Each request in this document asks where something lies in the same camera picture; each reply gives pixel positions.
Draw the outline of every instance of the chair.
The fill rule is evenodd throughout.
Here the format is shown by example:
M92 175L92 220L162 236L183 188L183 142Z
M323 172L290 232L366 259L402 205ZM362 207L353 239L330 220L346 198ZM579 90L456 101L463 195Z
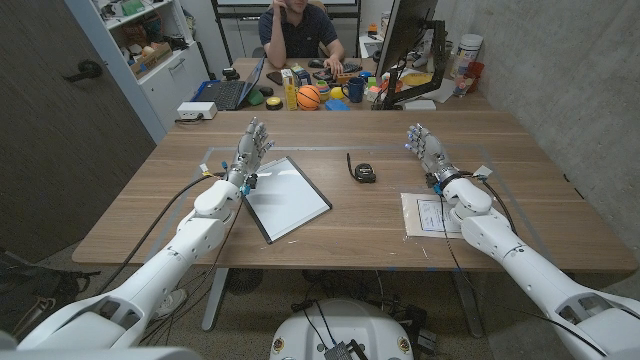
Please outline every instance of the chair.
M324 6L322 1L310 0L309 4L315 5L315 6L319 7L320 9L322 9L325 12L325 14L327 13L327 7ZM257 47L255 49L253 49L253 52L251 53L251 57L252 58L261 58L264 55L265 55L265 52L264 52L264 47L263 46L260 46L260 47ZM318 44L318 57L324 57L324 58L328 58L329 57L329 50L327 49L326 46L324 46L323 43L319 43Z

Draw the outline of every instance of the toy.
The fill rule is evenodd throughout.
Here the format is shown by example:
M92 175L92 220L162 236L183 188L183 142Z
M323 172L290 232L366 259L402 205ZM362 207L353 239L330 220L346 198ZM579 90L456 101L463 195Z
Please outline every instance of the toy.
M324 80L318 80L316 87L318 88L318 91L320 91L320 101L325 102L329 100L329 91L331 91L331 88L329 88L327 82Z
M336 81L338 82L338 84L344 85L347 82L349 82L349 79L351 79L353 77L353 74L338 74L338 77L336 78Z
M348 111L351 110L349 107L340 100L329 100L324 104L324 107L327 110L332 111Z
M298 106L302 110L315 110L320 105L320 92L313 85L305 85L298 90Z
M330 95L332 99L338 99L338 100L344 97L341 87L335 87L331 89Z

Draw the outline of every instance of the table leg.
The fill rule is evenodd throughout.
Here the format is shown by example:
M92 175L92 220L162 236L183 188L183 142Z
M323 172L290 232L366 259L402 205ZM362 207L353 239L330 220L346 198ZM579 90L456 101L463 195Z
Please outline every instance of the table leg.
M222 304L222 295L224 295L224 285L227 281L227 274L229 269L217 268L216 274L213 276L213 283L211 284L211 292L209 293L209 300L207 300L207 309L204 311L204 317L202 318L202 330L211 331L216 324L216 315L218 315L218 309Z
M467 281L468 274L463 274L460 271L454 271L452 273L453 282L458 296L460 297L460 303L462 304L462 310L467 318L467 326L469 327L469 333L476 339L484 336L484 330L482 329L482 323L480 322L480 313L478 312L478 306L476 304L476 298L473 296L473 289Z

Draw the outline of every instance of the man's hand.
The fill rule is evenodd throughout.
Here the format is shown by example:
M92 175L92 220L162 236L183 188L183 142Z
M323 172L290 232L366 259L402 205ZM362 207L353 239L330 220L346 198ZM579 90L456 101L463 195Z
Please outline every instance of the man's hand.
M331 74L333 78L337 78L338 74L342 74L342 63L337 56L331 55L328 59L324 61L324 67L331 69Z
M273 17L280 17L282 11L280 9L287 9L287 4L284 0L273 0Z

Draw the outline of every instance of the wire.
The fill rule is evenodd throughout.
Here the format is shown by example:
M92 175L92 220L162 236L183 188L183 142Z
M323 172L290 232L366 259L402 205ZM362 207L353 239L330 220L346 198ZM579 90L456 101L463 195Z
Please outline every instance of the wire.
M236 17L236 26L238 27L238 34L240 34L240 43L242 44L242 52L244 53L244 57L247 57L247 50L244 48L244 39L242 39L242 31L240 30L240 23L238 22L238 18Z
M324 321L324 325L327 327L327 332L329 333L329 337L331 338L331 342L333 343L333 346L338 346L338 343L333 338L333 335L331 335L331 330L329 330L329 324L327 324L327 319L324 318L324 313L322 312L320 303L317 300L316 300L316 306L318 307L318 310L320 310L320 316L322 316L322 321Z
M196 123L200 124L202 120L211 120L211 119L203 119L203 118L204 118L204 114L199 113L195 119L176 119L175 122L176 124L196 125Z
M378 284L380 285L380 297L382 299L382 301L380 301L382 304L380 305L380 310L384 311L384 291L382 290L382 281L380 280L380 275L378 275L378 270L376 270L376 277L378 278Z
M156 219L153 221L153 223L151 224L151 226L149 226L149 229L147 229L147 231L144 233L144 235L142 235L142 238L138 241L138 243L136 244L136 246L133 248L133 250L131 250L131 252L129 252L129 255L127 255L127 257L124 259L124 261L122 262L122 264L120 264L120 266L118 266L118 268L116 269L116 271L113 272L113 274L111 274L111 276L109 277L109 279L107 279L107 281L104 282L104 284L102 284L102 286L100 287L100 289L98 289L98 291L96 291L94 296L98 296L100 294L102 294L105 289L109 286L109 284L111 284L113 282L113 280L115 280L115 278L120 274L120 272L122 272L122 269L124 269L125 266L127 266L127 264L129 263L129 261L131 261L131 259L133 258L133 256L136 254L136 252L138 252L138 250L140 249L140 247L142 246L142 244L144 244L144 242L147 240L147 238L149 237L149 234L151 234L151 231L153 231L153 229L156 227L156 225L158 225L158 222L160 221L160 219L162 219L162 216L164 216L164 214L167 212L167 210L169 210L169 207L171 207L171 205L187 190L191 189L194 185L198 184L199 182L208 179L212 177L211 175L204 175L194 181L192 181L189 185L185 186L182 190L180 190L177 194L175 194L173 196L173 198L171 198L171 200L169 200L169 203L167 203L167 205L164 207L164 209L162 209L162 211L160 212L160 214L156 217Z
M458 271L460 272L460 274L462 275L464 280L469 284L469 286L475 291L476 294L480 295L480 297L485 299L489 304L491 304L493 306L497 306L497 307L500 307L500 308L503 308L503 309L506 309L506 310L509 310L509 311L513 311L513 312L529 315L529 316L532 316L534 318L537 318L537 319L549 322L551 324L554 324L554 325L564 329L569 334L575 336L578 340L580 340L583 343L587 344L589 347L591 347L594 351L596 351L602 357L606 357L607 356L607 354L604 351L600 350L597 346L595 346L594 344L589 342L587 339L585 339L582 336L580 336L579 334L577 334L575 331L569 329L565 325L563 325L563 324L561 324L561 323L559 323L559 322L557 322L555 320L552 320L552 319L546 318L544 316L538 315L538 314L530 313L530 312L524 311L524 310L510 308L508 306L493 302L492 300L487 298L481 291L476 289L476 287L473 286L473 284L471 283L471 280L469 280L469 278L467 278L467 276L462 271L462 268L460 267L460 264L458 263L458 259L456 259L456 256L453 253L453 249L451 248L451 243L449 242L449 235L447 234L447 227L446 227L445 222L444 222L444 201L443 201L443 196L442 195L440 195L440 211L442 211L442 228L444 229L444 237L447 239L447 246L449 247L449 252L451 253L451 257L453 257L453 261L456 263L456 267L458 268Z
M318 331L318 329L316 329L315 326L313 326L313 323L311 322L311 319L309 319L309 315L307 315L307 310L302 309L302 312L304 312L304 316L307 318L307 321L309 322L309 325L311 325L313 330L316 331L316 334L318 334L318 337L320 338L320 341L322 342L322 345L324 345L324 348L328 349L329 347L327 346L327 344L325 344L324 340L322 340L322 336L320 336L320 332Z
M507 220L509 220L509 225L511 226L511 231L513 231L514 234L518 235L518 232L516 231L516 225L513 223L513 219L511 218L511 214L509 214L509 210L507 210L507 207L505 206L504 202L500 198L500 195L498 195L498 193L491 187L491 185L489 185L488 182L483 180L482 183L484 184L484 186L487 187L487 189L489 189L489 191L491 191L493 196L495 196L496 199L498 199L498 203L500 204L500 206L502 206L502 210L504 210L504 214L507 216Z

